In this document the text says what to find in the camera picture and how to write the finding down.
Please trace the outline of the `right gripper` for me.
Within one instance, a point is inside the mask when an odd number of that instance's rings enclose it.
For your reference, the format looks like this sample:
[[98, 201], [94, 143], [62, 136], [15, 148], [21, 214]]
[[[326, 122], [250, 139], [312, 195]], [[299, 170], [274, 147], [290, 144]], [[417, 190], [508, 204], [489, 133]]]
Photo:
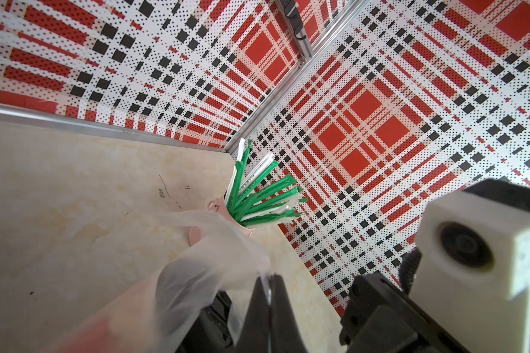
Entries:
[[466, 352], [381, 274], [354, 279], [339, 342], [348, 352]]

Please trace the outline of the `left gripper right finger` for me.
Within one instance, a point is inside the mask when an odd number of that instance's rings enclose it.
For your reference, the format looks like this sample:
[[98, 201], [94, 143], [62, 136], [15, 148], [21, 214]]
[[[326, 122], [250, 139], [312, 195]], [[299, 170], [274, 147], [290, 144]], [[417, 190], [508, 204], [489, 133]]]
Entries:
[[271, 352], [307, 352], [281, 275], [274, 274], [271, 276], [270, 288], [269, 334]]

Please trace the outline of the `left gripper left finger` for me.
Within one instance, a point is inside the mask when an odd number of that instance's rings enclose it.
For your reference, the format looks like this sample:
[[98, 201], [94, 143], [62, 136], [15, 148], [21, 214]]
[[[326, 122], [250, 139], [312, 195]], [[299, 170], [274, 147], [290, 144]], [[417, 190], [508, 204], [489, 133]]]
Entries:
[[256, 280], [235, 352], [269, 352], [269, 303], [261, 278]]

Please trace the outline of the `clear plastic carrier bag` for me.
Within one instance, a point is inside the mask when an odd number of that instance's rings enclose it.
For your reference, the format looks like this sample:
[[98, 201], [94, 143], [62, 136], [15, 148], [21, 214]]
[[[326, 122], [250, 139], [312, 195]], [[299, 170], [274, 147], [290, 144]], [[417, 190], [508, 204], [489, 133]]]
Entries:
[[[161, 222], [190, 227], [200, 211], [171, 213]], [[155, 272], [160, 274], [155, 292], [155, 322], [160, 338], [148, 352], [175, 352], [201, 310], [213, 302], [219, 291], [247, 289], [256, 279], [264, 279], [270, 267], [266, 250], [226, 227], [157, 269]]]

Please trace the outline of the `red milk tea cup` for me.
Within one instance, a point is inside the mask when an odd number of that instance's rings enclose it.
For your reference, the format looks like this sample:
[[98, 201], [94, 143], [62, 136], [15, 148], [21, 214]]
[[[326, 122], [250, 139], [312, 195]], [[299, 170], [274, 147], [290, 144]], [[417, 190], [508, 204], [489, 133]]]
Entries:
[[80, 326], [63, 334], [48, 352], [148, 352], [160, 338], [155, 292], [160, 272], [137, 282]]

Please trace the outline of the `green white wrapped straws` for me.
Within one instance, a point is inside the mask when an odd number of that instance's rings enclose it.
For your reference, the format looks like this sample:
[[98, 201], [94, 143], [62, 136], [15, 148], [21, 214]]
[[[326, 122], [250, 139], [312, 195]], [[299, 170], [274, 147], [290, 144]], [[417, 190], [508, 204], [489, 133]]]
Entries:
[[253, 141], [243, 138], [238, 142], [231, 181], [224, 197], [228, 215], [245, 228], [282, 224], [300, 217], [302, 213], [297, 211], [297, 206], [308, 202], [303, 188], [291, 174], [264, 185], [279, 162], [268, 153], [246, 171], [252, 151]]

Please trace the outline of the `pink straw holder cup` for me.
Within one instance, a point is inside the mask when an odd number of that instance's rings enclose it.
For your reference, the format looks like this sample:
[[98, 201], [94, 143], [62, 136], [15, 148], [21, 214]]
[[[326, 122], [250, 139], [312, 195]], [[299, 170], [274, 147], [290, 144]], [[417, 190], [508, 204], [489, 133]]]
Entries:
[[194, 225], [190, 226], [188, 243], [191, 247], [204, 237], [213, 235], [226, 227], [235, 229], [242, 235], [250, 238], [255, 229], [240, 225], [229, 213], [224, 198], [216, 198], [208, 203], [206, 210], [200, 211], [195, 217]]

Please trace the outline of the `black wall hook rail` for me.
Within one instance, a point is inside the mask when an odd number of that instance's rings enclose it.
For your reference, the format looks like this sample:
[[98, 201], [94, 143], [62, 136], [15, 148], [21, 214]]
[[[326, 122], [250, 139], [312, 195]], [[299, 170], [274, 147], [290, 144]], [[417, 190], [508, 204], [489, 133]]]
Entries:
[[294, 38], [297, 41], [304, 41], [307, 38], [304, 29], [303, 21], [300, 17], [297, 2], [295, 0], [280, 0], [278, 1], [281, 13], [283, 13]]

